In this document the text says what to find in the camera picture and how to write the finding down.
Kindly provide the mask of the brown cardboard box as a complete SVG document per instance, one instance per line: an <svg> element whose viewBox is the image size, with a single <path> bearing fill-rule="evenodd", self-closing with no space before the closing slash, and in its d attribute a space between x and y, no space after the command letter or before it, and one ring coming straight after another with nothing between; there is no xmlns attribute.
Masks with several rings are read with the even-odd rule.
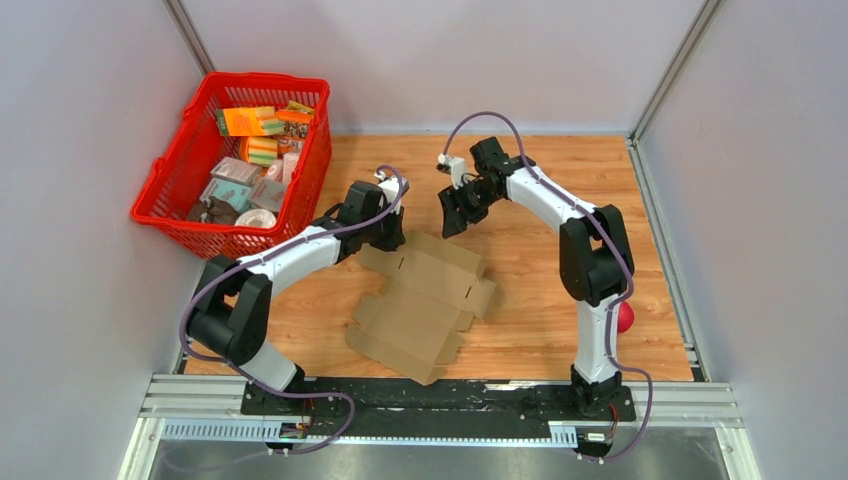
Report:
<svg viewBox="0 0 848 480"><path fill-rule="evenodd" d="M364 294L345 340L355 352L396 374L430 385L444 377L474 320L486 318L497 284L481 255L425 232L410 230L394 252L365 246L364 268L384 277L378 294Z"/></svg>

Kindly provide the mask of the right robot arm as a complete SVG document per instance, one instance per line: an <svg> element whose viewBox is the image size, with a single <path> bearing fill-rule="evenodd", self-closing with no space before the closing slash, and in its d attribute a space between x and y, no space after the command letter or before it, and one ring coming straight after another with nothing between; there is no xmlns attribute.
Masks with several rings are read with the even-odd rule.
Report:
<svg viewBox="0 0 848 480"><path fill-rule="evenodd" d="M472 169L460 157L438 157L437 170L451 181L438 194L442 235L465 232L502 199L525 207L557 233L560 279L577 305L578 347L566 403L578 416L596 418L624 393L616 340L634 266L622 214L612 205L580 200L532 160L509 156L494 137L477 142L470 153Z"/></svg>

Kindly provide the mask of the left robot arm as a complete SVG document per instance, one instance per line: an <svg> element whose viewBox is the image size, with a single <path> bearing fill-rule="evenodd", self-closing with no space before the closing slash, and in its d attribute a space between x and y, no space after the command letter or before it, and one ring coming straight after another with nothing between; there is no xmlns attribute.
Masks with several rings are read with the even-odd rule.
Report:
<svg viewBox="0 0 848 480"><path fill-rule="evenodd" d="M279 413L304 405L296 381L301 368L267 338L272 299L310 274L339 264L370 246L393 252L405 242L402 220L406 179L356 181L345 200L300 234L258 254L209 260L178 330L182 344L208 349L204 360L224 363L267 391Z"/></svg>

